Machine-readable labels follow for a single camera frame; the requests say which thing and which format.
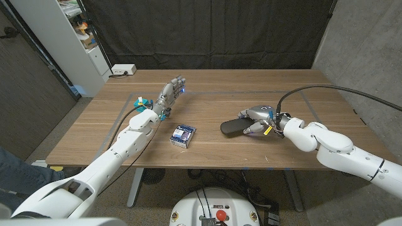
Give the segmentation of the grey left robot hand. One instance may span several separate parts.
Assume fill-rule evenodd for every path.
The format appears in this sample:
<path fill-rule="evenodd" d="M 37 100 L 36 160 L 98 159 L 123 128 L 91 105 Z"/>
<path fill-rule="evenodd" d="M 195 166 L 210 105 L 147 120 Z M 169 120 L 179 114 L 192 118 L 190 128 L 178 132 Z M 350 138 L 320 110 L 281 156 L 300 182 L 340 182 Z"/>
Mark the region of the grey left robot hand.
<path fill-rule="evenodd" d="M 185 78 L 181 75 L 167 83 L 153 103 L 153 111 L 159 116 L 170 116 L 176 99 L 185 92 Z"/>

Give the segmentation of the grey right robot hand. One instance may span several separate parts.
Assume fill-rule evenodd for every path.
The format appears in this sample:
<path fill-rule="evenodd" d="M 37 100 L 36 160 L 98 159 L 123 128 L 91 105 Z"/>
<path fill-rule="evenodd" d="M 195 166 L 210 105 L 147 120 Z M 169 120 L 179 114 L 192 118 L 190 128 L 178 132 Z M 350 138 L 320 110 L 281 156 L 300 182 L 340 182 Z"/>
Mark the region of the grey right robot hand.
<path fill-rule="evenodd" d="M 277 113 L 276 109 L 268 105 L 257 105 L 238 113 L 238 118 L 250 118 L 253 123 L 245 128 L 242 133 L 260 133 L 267 135 L 273 131 L 279 137 L 284 138 L 283 130 L 286 123 L 291 119 L 287 112 Z"/>

